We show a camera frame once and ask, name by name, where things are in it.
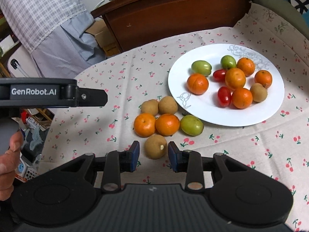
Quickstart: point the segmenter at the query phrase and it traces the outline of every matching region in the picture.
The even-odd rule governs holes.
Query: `silver screw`
[[[118,185],[115,183],[106,183],[103,186],[103,189],[106,191],[115,191],[116,189],[118,189]]]
[[[188,189],[191,190],[200,190],[203,188],[203,185],[200,182],[190,182],[187,186]]]

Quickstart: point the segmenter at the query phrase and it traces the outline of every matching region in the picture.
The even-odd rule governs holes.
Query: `green tomato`
[[[200,135],[204,130],[202,121],[193,115],[184,116],[180,120],[180,127],[186,134],[191,136]]]
[[[211,74],[212,67],[210,63],[203,60],[198,60],[193,62],[193,64],[191,65],[191,69],[195,73],[199,73],[207,77]]]
[[[223,69],[229,70],[231,68],[236,68],[236,60],[231,55],[225,55],[223,58],[221,58],[220,64]]]

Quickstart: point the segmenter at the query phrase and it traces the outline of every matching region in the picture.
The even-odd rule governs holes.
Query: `hand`
[[[24,137],[18,131],[10,138],[10,148],[0,156],[0,200],[7,200],[13,192],[15,169],[20,161],[20,147]]]

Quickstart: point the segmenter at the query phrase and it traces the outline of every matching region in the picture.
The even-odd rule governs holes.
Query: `red tomato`
[[[223,86],[218,90],[218,99],[219,99],[219,104],[221,107],[227,107],[231,103],[231,91],[229,88]]]
[[[216,82],[223,82],[225,80],[225,73],[226,73],[226,70],[224,69],[216,70],[213,74],[214,80]]]

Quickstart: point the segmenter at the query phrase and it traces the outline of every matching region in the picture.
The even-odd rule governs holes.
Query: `orange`
[[[251,59],[242,57],[237,62],[237,68],[241,69],[244,72],[245,76],[248,77],[254,73],[255,64]]]
[[[238,109],[249,107],[252,101],[252,93],[246,88],[237,88],[232,94],[232,103]]]
[[[225,73],[225,84],[231,89],[242,88],[245,86],[246,76],[239,68],[231,68]]]
[[[208,79],[199,73],[192,74],[187,80],[188,90],[196,95],[201,95],[209,87]]]
[[[133,127],[138,136],[149,137],[155,133],[155,117],[149,113],[142,113],[135,118]]]
[[[170,136],[178,131],[180,121],[173,114],[163,114],[155,121],[155,127],[162,136]]]
[[[268,89],[272,84],[272,75],[267,70],[259,70],[254,76],[254,82]]]

